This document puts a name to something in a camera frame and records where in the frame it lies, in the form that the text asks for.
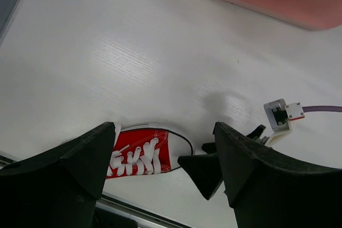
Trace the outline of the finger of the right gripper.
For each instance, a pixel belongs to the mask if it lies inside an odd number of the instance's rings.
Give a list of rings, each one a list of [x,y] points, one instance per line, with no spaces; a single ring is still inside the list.
[[[262,124],[257,126],[252,132],[250,132],[247,135],[240,133],[239,131],[237,131],[236,129],[228,125],[226,125],[225,127],[222,127],[222,129],[223,129],[223,132],[225,132],[228,136],[230,136],[229,139],[233,139],[236,142],[241,143],[244,141],[253,141],[261,145],[266,144],[266,136],[261,137],[263,132],[266,129],[266,127]],[[204,143],[201,149],[207,154],[217,153],[215,142]]]
[[[223,182],[218,155],[180,156],[177,162],[190,176],[201,195],[210,200]]]

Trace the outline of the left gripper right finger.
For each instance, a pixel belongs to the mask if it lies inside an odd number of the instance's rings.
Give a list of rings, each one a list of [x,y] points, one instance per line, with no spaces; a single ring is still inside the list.
[[[341,170],[300,161],[253,141],[214,137],[238,227],[341,227]]]

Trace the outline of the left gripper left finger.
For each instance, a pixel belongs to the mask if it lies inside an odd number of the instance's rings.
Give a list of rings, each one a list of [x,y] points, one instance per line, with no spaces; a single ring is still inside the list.
[[[105,122],[1,169],[1,227],[91,227],[115,140]]]

